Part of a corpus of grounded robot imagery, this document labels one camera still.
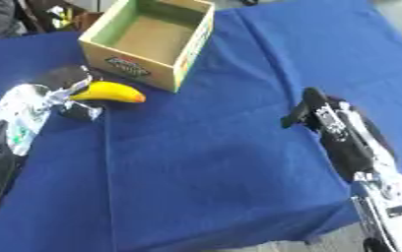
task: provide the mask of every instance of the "open cardboard box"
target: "open cardboard box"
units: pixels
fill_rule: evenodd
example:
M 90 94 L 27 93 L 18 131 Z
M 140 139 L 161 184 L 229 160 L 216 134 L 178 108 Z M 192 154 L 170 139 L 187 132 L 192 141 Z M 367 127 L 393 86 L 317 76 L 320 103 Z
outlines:
M 199 0 L 118 0 L 80 42 L 93 67 L 177 92 L 213 28 Z

